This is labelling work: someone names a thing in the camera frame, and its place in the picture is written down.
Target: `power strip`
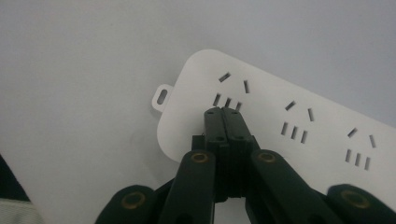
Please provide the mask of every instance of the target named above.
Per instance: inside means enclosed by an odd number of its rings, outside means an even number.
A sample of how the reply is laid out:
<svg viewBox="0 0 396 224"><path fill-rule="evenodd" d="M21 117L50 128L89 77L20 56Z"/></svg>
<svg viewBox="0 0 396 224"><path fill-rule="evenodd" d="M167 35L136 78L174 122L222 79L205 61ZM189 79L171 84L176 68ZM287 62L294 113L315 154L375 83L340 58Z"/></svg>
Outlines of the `power strip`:
<svg viewBox="0 0 396 224"><path fill-rule="evenodd" d="M204 112L239 110L263 149L282 155L313 188L352 184L396 210L396 130L216 50L193 54L175 87L161 85L158 142L172 160L204 132Z"/></svg>

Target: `black object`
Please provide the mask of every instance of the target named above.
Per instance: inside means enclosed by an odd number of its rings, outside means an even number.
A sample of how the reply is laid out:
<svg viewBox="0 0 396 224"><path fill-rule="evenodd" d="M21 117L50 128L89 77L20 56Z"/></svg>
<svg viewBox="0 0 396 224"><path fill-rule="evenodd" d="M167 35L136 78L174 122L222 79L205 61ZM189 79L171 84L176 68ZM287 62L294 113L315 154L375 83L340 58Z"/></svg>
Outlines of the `black object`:
<svg viewBox="0 0 396 224"><path fill-rule="evenodd" d="M0 155L0 198L30 202L20 183Z"/></svg>
<svg viewBox="0 0 396 224"><path fill-rule="evenodd" d="M260 149L236 110L207 110L205 135L193 136L191 147L175 179L155 191L119 191L96 223L213 223L214 203L230 197L246 197L254 224L396 223L396 214L362 189L339 185L325 196L309 188L279 154Z"/></svg>

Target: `hanging hole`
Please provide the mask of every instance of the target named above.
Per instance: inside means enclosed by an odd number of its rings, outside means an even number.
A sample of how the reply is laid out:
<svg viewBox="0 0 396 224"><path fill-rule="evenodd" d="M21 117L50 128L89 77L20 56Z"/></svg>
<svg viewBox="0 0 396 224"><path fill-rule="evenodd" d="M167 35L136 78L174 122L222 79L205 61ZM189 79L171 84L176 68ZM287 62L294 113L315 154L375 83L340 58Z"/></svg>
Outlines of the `hanging hole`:
<svg viewBox="0 0 396 224"><path fill-rule="evenodd" d="M160 96L157 99L157 104L162 105L163 102L165 101L166 95L168 94L167 90L162 90L160 93Z"/></svg>

